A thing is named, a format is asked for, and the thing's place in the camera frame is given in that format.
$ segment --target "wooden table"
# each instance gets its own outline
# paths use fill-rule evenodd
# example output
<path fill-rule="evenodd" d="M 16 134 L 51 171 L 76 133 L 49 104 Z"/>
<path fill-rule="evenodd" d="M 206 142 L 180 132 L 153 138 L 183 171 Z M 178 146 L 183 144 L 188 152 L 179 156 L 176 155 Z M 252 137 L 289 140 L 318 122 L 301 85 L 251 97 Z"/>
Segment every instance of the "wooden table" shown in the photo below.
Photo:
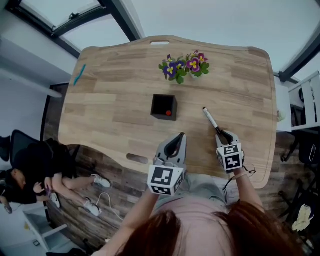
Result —
<path fill-rule="evenodd" d="M 151 42 L 168 41 L 166 45 Z M 179 57 L 199 50 L 209 59 L 209 74 L 183 84 L 167 81 L 158 65 L 168 54 Z M 73 85 L 83 65 L 86 68 Z M 153 94 L 175 95 L 177 120 L 150 115 Z M 112 47 L 83 50 L 63 105 L 59 141 L 98 150 L 125 168 L 148 173 L 158 145 L 184 132 L 187 170 L 228 176 L 216 156 L 215 129 L 203 113 L 207 107 L 218 125 L 239 136 L 245 165 L 255 166 L 255 188 L 269 179 L 276 142 L 277 107 L 269 55 L 254 47 L 230 47 L 175 36 L 151 36 Z M 134 154 L 145 163 L 127 159 Z"/>

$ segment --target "dark wood floor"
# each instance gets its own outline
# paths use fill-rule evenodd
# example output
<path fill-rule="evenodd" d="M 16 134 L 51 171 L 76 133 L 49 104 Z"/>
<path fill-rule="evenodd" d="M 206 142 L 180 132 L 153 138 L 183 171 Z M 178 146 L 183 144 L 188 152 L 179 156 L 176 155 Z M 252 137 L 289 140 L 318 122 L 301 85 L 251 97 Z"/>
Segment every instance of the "dark wood floor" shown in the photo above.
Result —
<path fill-rule="evenodd" d="M 67 92 L 66 85 L 55 86 L 53 89 L 62 93 L 63 96 Z M 62 99 L 50 99 L 44 128 L 45 140 L 48 138 L 58 139 L 63 102 L 64 97 Z M 263 189 L 258 190 L 265 209 L 275 215 L 279 215 L 287 208 L 287 205 L 278 196 L 280 190 L 285 191 L 288 198 L 292 199 L 298 188 L 297 179 L 301 179 L 307 184 L 314 177 L 314 174 L 308 169 L 304 169 L 304 165 L 299 162 L 299 150 L 295 151 L 288 162 L 281 162 L 281 155 L 288 152 L 293 141 L 294 137 L 290 134 L 277 134 L 274 160 L 268 184 Z M 69 148 L 72 150 L 75 145 L 71 145 Z M 96 203 L 102 192 L 108 192 L 111 196 L 112 207 L 121 217 L 126 216 L 147 187 L 147 175 L 123 168 L 108 156 L 91 148 L 82 146 L 77 155 L 76 163 L 79 176 L 98 173 L 112 183 L 112 187 L 108 189 L 94 185 L 81 189 L 78 193 L 84 197 L 89 197 Z M 215 181 L 220 188 L 223 188 L 226 184 L 225 180 L 215 179 Z M 227 192 L 229 203 L 238 200 L 238 191 L 234 185 L 228 186 Z M 84 247 L 83 239 L 88 239 L 89 244 L 95 248 L 104 245 L 104 240 L 112 237 L 120 227 L 121 221 L 110 210 L 107 195 L 101 196 L 99 207 L 103 213 L 99 217 L 94 217 L 79 205 L 75 205 L 62 196 L 59 199 L 61 202 L 60 209 L 48 203 L 50 219 L 56 225 L 67 224 L 68 229 L 65 235 L 82 248 Z"/>

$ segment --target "black and white marker cube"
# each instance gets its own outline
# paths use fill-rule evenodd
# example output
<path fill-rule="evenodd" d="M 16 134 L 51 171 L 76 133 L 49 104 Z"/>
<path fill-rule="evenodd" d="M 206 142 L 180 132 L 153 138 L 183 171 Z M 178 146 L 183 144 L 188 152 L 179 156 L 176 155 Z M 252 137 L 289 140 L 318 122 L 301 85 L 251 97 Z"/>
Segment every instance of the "black and white marker cube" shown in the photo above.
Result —
<path fill-rule="evenodd" d="M 241 143 L 218 147 L 216 154 L 227 174 L 243 165 L 244 154 L 241 151 Z"/>
<path fill-rule="evenodd" d="M 185 179 L 185 172 L 183 168 L 150 165 L 148 187 L 154 194 L 174 196 Z"/>

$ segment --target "red hair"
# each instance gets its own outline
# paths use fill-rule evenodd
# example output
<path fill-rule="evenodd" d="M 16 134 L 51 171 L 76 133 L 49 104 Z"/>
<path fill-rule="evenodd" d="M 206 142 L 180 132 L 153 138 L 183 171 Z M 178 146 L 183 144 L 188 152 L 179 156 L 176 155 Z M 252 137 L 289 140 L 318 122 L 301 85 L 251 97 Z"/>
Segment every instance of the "red hair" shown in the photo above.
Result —
<path fill-rule="evenodd" d="M 232 205 L 229 214 L 213 215 L 227 224 L 233 255 L 303 255 L 289 229 L 247 202 Z M 173 211 L 160 212 L 132 233 L 117 256 L 173 256 L 180 229 L 181 221 Z"/>

